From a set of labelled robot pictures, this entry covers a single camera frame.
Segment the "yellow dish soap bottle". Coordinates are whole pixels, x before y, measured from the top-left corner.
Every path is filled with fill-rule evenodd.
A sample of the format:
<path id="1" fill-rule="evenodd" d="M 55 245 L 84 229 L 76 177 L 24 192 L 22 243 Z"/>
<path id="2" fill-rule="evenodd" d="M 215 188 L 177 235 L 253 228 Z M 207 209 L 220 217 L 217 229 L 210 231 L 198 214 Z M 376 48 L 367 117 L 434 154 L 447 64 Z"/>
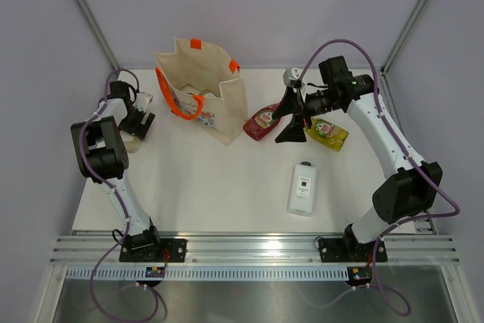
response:
<path id="1" fill-rule="evenodd" d="M 343 148 L 349 136 L 348 131 L 321 118 L 312 118 L 311 123 L 310 128 L 305 128 L 310 138 L 335 151 Z"/>

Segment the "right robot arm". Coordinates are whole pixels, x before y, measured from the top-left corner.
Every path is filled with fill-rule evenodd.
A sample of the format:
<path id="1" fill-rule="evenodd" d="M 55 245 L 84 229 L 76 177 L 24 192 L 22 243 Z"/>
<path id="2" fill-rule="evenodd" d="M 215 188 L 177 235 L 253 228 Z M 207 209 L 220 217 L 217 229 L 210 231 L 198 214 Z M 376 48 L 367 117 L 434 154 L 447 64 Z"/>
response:
<path id="1" fill-rule="evenodd" d="M 275 141 L 305 142 L 306 131 L 315 124 L 316 117 L 335 110 L 348 114 L 363 132 L 379 160 L 385 181 L 372 194 L 373 206 L 348 225 L 339 239 L 342 252 L 356 261 L 377 250 L 385 230 L 433 205 L 442 168 L 437 162 L 425 161 L 396 130 L 371 76 L 353 75 L 342 56 L 329 58 L 318 68 L 324 87 L 313 93 L 303 92 L 301 69 L 285 70 L 286 90 L 273 117 L 277 120 L 289 115 L 291 121 Z"/>

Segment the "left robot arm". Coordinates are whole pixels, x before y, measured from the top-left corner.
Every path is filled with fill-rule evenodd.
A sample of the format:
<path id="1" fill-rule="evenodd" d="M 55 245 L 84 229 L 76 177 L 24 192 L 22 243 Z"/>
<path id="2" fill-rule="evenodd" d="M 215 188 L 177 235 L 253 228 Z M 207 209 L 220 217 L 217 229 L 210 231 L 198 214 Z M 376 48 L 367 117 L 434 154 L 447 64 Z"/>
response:
<path id="1" fill-rule="evenodd" d="M 129 153 L 122 139 L 145 139 L 155 117 L 147 111 L 152 98 L 127 82 L 111 82 L 93 120 L 70 127 L 81 174 L 100 186 L 121 220 L 122 231 L 113 231 L 113 236 L 121 242 L 122 262 L 151 262 L 163 256 L 159 233 L 129 181 Z"/>

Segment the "cream canvas tote bag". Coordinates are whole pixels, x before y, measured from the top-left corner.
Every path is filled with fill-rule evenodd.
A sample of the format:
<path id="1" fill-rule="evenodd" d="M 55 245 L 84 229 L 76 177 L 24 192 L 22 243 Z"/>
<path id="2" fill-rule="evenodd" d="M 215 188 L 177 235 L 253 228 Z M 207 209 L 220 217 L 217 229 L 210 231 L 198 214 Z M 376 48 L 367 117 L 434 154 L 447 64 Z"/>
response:
<path id="1" fill-rule="evenodd" d="M 223 48 L 200 39 L 175 39 L 173 53 L 155 53 L 162 96 L 178 118 L 195 123 L 224 146 L 249 119 L 240 66 Z"/>

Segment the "red dish soap bottle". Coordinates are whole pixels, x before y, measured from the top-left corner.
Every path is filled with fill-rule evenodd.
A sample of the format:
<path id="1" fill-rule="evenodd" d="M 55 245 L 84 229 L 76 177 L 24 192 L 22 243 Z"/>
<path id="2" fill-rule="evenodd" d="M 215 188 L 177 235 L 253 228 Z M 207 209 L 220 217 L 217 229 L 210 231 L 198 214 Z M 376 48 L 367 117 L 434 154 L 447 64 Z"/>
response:
<path id="1" fill-rule="evenodd" d="M 279 103 L 270 104 L 257 111 L 245 122 L 243 126 L 245 133 L 254 141 L 260 141 L 267 136 L 281 121 L 272 117 L 278 106 Z"/>

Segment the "white rectangular bottle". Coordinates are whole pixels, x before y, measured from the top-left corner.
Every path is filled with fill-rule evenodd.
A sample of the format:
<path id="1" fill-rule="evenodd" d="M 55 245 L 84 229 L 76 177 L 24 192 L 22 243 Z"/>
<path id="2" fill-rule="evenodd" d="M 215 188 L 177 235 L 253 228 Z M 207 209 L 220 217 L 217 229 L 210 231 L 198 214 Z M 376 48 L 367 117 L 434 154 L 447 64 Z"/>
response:
<path id="1" fill-rule="evenodd" d="M 307 161 L 296 164 L 293 169 L 287 212 L 298 216 L 310 216 L 315 208 L 315 188 L 318 170 Z"/>

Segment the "left small circuit board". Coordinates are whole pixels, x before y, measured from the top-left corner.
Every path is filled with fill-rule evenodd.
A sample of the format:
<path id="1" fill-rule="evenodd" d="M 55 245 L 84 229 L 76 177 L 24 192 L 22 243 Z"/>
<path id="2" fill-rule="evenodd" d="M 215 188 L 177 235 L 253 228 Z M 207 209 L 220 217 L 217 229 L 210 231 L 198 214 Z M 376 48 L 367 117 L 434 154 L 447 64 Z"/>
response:
<path id="1" fill-rule="evenodd" d="M 165 278 L 166 268 L 162 266 L 147 267 L 145 272 L 146 278 Z"/>

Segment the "small circuit board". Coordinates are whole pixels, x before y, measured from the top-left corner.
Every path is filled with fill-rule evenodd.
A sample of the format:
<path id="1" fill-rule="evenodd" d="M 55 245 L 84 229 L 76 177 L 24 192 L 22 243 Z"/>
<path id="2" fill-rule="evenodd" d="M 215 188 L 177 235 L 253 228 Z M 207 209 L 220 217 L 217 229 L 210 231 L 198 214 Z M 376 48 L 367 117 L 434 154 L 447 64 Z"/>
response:
<path id="1" fill-rule="evenodd" d="M 359 286 L 371 283 L 372 269 L 370 267 L 348 267 L 348 281 L 349 286 Z"/>
<path id="2" fill-rule="evenodd" d="M 162 266 L 147 267 L 145 272 L 146 278 L 165 278 L 166 268 Z"/>

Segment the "right small circuit board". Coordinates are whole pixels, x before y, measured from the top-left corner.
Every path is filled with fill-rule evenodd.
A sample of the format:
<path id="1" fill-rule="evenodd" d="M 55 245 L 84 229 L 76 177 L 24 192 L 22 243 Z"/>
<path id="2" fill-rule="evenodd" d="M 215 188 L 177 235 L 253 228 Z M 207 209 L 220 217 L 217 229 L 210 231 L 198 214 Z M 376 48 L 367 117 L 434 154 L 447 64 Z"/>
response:
<path id="1" fill-rule="evenodd" d="M 359 286 L 371 283 L 372 269 L 370 267 L 348 267 L 348 281 L 349 286 Z"/>

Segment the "left corner aluminium post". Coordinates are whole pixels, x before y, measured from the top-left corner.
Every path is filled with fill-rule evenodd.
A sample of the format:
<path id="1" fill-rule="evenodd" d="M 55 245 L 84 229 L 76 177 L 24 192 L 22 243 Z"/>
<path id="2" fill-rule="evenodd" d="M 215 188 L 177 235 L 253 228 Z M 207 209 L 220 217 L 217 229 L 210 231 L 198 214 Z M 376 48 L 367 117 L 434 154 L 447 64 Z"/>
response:
<path id="1" fill-rule="evenodd" d="M 85 21 L 102 55 L 104 56 L 110 67 L 113 70 L 118 69 L 120 66 L 119 61 L 117 60 L 112 48 L 109 45 L 109 42 L 107 41 L 102 29 L 100 28 L 94 12 L 92 11 L 87 0 L 73 0 L 73 2 L 76 5 L 81 15 L 81 18 Z"/>

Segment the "corner aluminium post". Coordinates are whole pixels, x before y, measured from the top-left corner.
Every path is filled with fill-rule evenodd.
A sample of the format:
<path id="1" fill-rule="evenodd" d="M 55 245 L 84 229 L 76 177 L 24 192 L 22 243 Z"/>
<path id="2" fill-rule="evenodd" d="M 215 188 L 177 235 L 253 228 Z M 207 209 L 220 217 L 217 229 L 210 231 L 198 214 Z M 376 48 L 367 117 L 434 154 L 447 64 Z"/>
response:
<path id="1" fill-rule="evenodd" d="M 411 9 L 409 15 L 407 16 L 403 27 L 401 28 L 396 40 L 392 44 L 392 47 L 387 55 L 383 65 L 380 69 L 383 75 L 387 75 L 393 64 L 399 58 L 402 49 L 405 47 L 405 44 L 410 39 L 412 32 L 414 31 L 415 27 L 421 16 L 424 14 L 427 6 L 430 4 L 430 0 L 416 0 Z"/>
<path id="2" fill-rule="evenodd" d="M 118 69 L 120 66 L 119 61 L 117 60 L 112 48 L 109 45 L 109 42 L 107 41 L 102 29 L 100 28 L 94 12 L 92 11 L 87 0 L 73 0 L 73 2 L 76 5 L 81 15 L 81 18 L 85 21 L 102 55 L 104 56 L 110 67 L 113 70 Z"/>

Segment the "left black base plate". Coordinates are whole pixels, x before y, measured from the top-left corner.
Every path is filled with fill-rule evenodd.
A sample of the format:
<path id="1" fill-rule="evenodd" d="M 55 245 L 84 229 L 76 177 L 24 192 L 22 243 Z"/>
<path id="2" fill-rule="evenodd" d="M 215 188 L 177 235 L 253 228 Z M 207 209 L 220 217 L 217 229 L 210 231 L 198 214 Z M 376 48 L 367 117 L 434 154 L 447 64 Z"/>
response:
<path id="1" fill-rule="evenodd" d="M 127 244 L 123 244 L 119 261 L 182 263 L 187 253 L 187 242 L 182 238 L 162 238 L 158 244 L 151 243 L 134 248 L 128 248 Z"/>

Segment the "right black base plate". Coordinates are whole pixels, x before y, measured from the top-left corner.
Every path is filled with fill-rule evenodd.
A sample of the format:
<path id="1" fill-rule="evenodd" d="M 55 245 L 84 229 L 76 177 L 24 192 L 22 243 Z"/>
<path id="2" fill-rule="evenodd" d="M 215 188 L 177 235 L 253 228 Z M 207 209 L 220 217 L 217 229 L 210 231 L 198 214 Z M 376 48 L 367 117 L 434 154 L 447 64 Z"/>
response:
<path id="1" fill-rule="evenodd" d="M 384 243 L 378 243 L 375 258 L 373 258 L 374 242 L 368 244 L 357 243 L 353 247 L 347 247 L 343 238 L 315 239 L 315 246 L 320 254 L 322 262 L 387 262 L 388 256 Z"/>

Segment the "aluminium mounting rail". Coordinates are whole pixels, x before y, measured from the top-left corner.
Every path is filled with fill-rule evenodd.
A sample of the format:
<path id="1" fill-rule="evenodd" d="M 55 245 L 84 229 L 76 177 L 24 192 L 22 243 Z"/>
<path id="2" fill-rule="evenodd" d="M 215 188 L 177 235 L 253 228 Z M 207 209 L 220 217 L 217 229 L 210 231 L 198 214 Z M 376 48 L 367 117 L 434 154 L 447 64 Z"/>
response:
<path id="1" fill-rule="evenodd" d="M 310 234 L 181 234 L 186 239 L 185 266 L 316 265 L 320 254 Z M 451 237 L 394 234 L 383 242 L 389 264 L 457 265 L 459 254 Z M 57 239 L 51 265 L 94 265 L 114 245 L 106 235 L 71 235 Z"/>

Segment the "right corner aluminium post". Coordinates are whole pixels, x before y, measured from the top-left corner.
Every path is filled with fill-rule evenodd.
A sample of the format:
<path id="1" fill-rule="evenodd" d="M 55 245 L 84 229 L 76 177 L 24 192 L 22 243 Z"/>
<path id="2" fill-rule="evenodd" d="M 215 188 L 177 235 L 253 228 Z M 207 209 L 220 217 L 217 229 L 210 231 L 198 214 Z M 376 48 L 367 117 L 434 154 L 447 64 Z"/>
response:
<path id="1" fill-rule="evenodd" d="M 392 44 L 392 47 L 387 55 L 383 65 L 380 69 L 383 75 L 387 75 L 393 64 L 399 58 L 402 49 L 405 47 L 405 44 L 410 39 L 412 32 L 414 31 L 415 27 L 421 16 L 424 14 L 427 6 L 430 4 L 430 0 L 416 0 L 411 9 L 409 15 L 407 16 L 403 27 L 401 28 L 396 40 Z"/>

